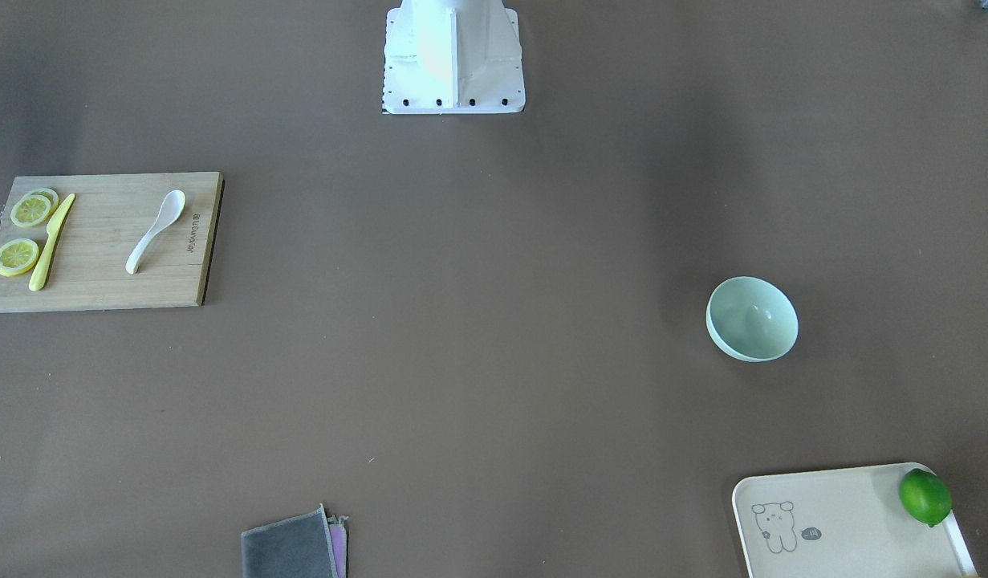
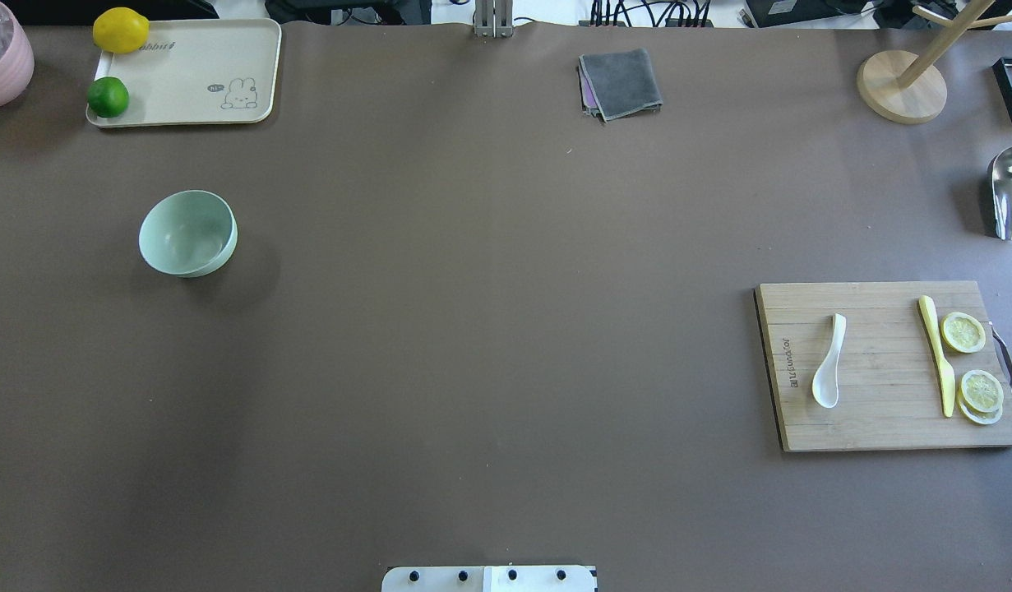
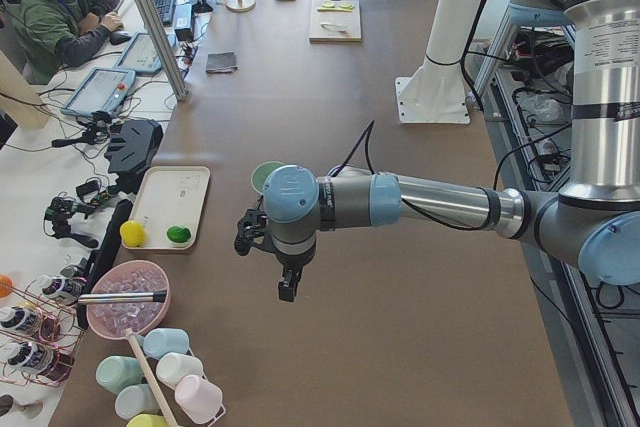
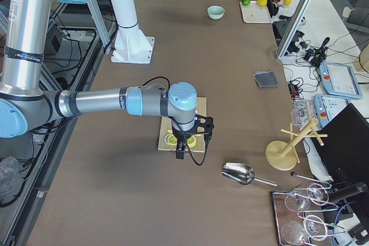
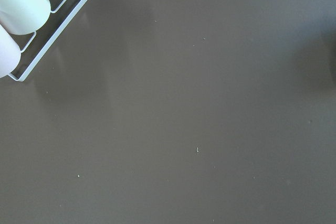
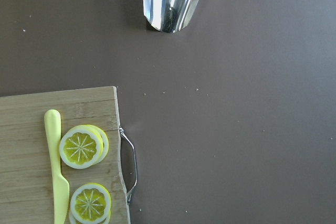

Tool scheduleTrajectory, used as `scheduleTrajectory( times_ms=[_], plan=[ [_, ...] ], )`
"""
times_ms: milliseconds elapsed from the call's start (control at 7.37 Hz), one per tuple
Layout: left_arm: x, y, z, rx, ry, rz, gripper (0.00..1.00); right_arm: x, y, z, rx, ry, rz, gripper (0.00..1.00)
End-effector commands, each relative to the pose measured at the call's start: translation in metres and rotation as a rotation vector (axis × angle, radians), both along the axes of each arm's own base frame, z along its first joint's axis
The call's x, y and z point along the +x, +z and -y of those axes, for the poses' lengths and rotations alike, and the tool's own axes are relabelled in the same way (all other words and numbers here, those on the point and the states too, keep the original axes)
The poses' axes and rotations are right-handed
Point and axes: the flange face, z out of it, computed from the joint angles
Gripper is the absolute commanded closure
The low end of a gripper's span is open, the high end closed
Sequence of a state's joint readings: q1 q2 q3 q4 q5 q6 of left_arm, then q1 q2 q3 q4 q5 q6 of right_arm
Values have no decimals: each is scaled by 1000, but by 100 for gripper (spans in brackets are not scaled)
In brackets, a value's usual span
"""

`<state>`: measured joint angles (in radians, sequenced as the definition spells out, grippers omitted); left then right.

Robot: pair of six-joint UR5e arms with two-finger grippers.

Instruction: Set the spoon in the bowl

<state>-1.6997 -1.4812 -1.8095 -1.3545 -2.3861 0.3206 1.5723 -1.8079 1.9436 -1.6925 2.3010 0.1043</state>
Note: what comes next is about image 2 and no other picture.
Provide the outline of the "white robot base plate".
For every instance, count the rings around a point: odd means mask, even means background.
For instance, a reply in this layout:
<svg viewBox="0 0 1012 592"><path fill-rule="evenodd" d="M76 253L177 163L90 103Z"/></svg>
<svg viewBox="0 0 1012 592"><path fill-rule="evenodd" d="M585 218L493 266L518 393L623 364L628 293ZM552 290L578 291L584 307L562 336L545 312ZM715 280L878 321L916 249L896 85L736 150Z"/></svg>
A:
<svg viewBox="0 0 1012 592"><path fill-rule="evenodd" d="M595 567L499 565L396 567L381 591L597 591Z"/></svg>

